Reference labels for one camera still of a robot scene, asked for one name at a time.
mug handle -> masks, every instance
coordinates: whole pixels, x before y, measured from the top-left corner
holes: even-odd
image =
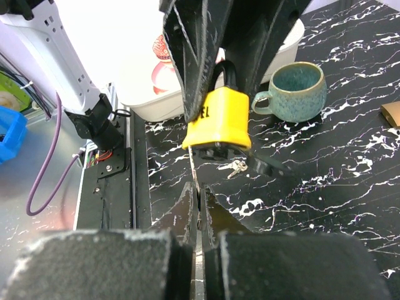
[[[256,113],[256,114],[274,114],[273,111],[269,107],[256,107],[256,104],[258,102],[264,101],[266,99],[271,99],[273,96],[271,93],[268,92],[258,92],[256,96],[254,97],[254,100],[251,103],[251,109]]]

green object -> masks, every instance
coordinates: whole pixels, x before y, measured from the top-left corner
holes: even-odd
[[[31,103],[31,98],[29,95],[20,89],[19,85],[16,84],[12,79],[0,72],[0,92],[3,91],[9,92],[10,94],[14,95],[15,98],[17,98],[20,105],[19,111],[23,111]]]

red patterned object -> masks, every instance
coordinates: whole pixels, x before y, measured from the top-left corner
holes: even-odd
[[[171,57],[168,53],[168,48],[164,40],[164,36],[160,35],[152,45],[152,50],[156,54],[157,58],[161,61],[170,61]]]

black marble countertop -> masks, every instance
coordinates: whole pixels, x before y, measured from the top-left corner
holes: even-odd
[[[342,1],[304,15],[297,61],[326,75],[320,116],[288,124],[250,114],[253,150],[297,169],[271,179],[247,171],[227,179],[224,164],[195,158],[197,176],[254,232],[346,233],[373,254],[395,298],[400,286],[400,129],[381,105],[400,101],[400,13],[370,1]],[[181,149],[183,118],[146,125],[153,222],[190,181]]]

teal mug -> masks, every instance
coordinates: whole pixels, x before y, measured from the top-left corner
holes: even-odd
[[[287,122],[300,123],[317,116],[328,89],[323,70],[311,62],[294,62],[272,74],[269,91],[256,94],[251,104],[257,114],[273,114]],[[268,107],[257,107],[268,99]]]

